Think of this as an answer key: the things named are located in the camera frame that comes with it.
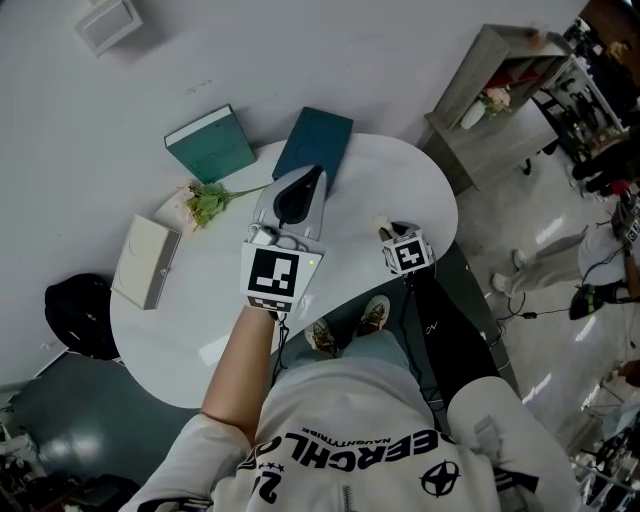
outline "black bag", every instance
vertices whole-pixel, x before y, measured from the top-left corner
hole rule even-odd
[[[120,357],[111,333],[111,290],[94,274],[78,274],[49,286],[44,314],[69,349],[95,359]]]

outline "gray pants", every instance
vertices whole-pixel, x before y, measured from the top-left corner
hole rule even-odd
[[[536,253],[519,272],[507,279],[505,293],[514,295],[582,279],[578,250],[583,239],[583,233],[561,238]]]

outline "white round table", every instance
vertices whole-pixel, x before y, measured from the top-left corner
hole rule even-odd
[[[225,188],[235,192],[271,183],[284,145],[258,149],[256,163],[224,179]],[[194,232],[179,220],[174,196],[154,216],[183,233],[158,308],[141,311],[112,294],[111,327],[124,363],[143,388],[168,404],[202,404],[245,303],[239,291],[241,242],[258,197],[255,192],[236,199],[209,226]],[[453,242],[458,225],[451,187],[427,155],[398,139],[354,134],[325,204],[320,241],[326,254],[303,296],[304,308],[287,320],[289,339],[396,277],[385,266],[374,228],[380,216],[420,226],[438,258]]]

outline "black cable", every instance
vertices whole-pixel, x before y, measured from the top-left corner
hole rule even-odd
[[[511,309],[511,297],[509,297],[509,301],[507,302],[507,309],[509,310],[509,316],[505,316],[502,318],[496,318],[496,325],[498,326],[498,338],[496,339],[496,341],[494,341],[491,346],[489,346],[489,350],[491,350],[493,347],[495,347],[499,341],[502,339],[502,337],[505,335],[505,333],[507,332],[507,328],[504,326],[503,323],[506,320],[509,320],[510,318],[513,318],[514,316],[518,316],[520,314],[520,311],[522,311],[522,308],[524,308],[524,303],[527,300],[527,294],[523,293],[522,294],[522,303],[520,304],[520,307],[518,308],[518,311],[513,311]]]
[[[286,370],[288,368],[282,363],[282,351],[284,350],[284,344],[287,341],[287,337],[289,336],[289,328],[284,323],[286,319],[287,315],[285,314],[281,319],[278,320],[280,339],[278,340],[278,354],[276,356],[276,362],[273,365],[273,374],[271,375],[271,387],[273,387],[273,385],[276,383],[280,371]]]
[[[431,407],[431,404],[434,402],[433,400],[433,396],[436,393],[439,393],[440,390],[438,389],[437,386],[430,386],[427,388],[423,388],[422,387],[422,370],[420,369],[420,367],[418,366],[418,364],[416,363],[416,360],[413,356],[413,351],[411,350],[411,345],[409,344],[409,339],[407,337],[407,328],[404,325],[404,320],[405,320],[405,316],[407,313],[407,307],[409,305],[409,300],[411,299],[411,295],[413,295],[413,290],[411,289],[411,287],[409,286],[409,284],[405,281],[405,284],[407,284],[407,293],[404,296],[404,302],[402,304],[402,309],[400,310],[400,319],[398,320],[398,324],[400,325],[400,331],[402,332],[402,338],[404,341],[404,346],[407,349],[407,356],[409,358],[409,363],[411,364],[411,367],[413,368],[413,371],[416,373],[416,380],[418,381],[418,388],[420,389],[420,394],[422,395],[422,399],[426,402],[427,407],[429,407],[429,409],[431,410],[431,414],[433,414],[433,419],[434,421],[438,421],[437,418],[435,417],[435,414],[438,412],[442,412],[446,409],[446,407],[444,406],[444,402],[443,405],[440,409],[435,409],[433,407]],[[432,393],[431,395],[429,395],[429,398],[427,398],[425,396],[425,392],[427,390],[432,389]]]
[[[599,267],[601,265],[607,265],[609,263],[611,263],[613,261],[613,258],[615,258],[618,254],[621,254],[624,251],[624,247],[620,247],[620,249],[617,249],[615,251],[613,251],[609,256],[607,256],[605,259],[603,259],[602,261],[599,261],[598,263],[594,263],[593,265],[591,265],[587,271],[585,272],[583,278],[582,278],[582,282],[580,283],[580,286],[584,286],[584,282],[587,280],[587,276],[591,273],[591,271],[596,268]]]
[[[427,402],[427,399],[424,396],[424,393],[422,391],[422,385],[421,385],[422,370],[420,370],[420,368],[416,364],[415,358],[413,357],[413,352],[411,350],[411,347],[409,346],[409,340],[407,337],[407,328],[404,325],[404,318],[405,318],[405,315],[407,314],[407,306],[409,305],[409,300],[411,299],[412,293],[413,292],[411,291],[411,288],[407,288],[407,293],[405,294],[404,302],[402,303],[402,309],[400,310],[400,319],[398,320],[398,323],[400,324],[400,331],[402,332],[404,346],[407,347],[407,355],[409,356],[409,362],[413,367],[413,371],[416,373],[416,380],[418,381],[418,386],[420,386],[420,393],[422,394],[422,398],[424,398],[424,401]]]

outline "green leaves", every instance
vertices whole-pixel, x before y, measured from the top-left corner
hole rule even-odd
[[[191,183],[189,184],[189,190],[193,194],[193,197],[187,199],[185,204],[189,208],[197,227],[203,228],[211,222],[216,215],[223,212],[231,201],[263,188],[264,187],[258,187],[243,192],[229,193],[219,183],[210,183],[204,186]]]

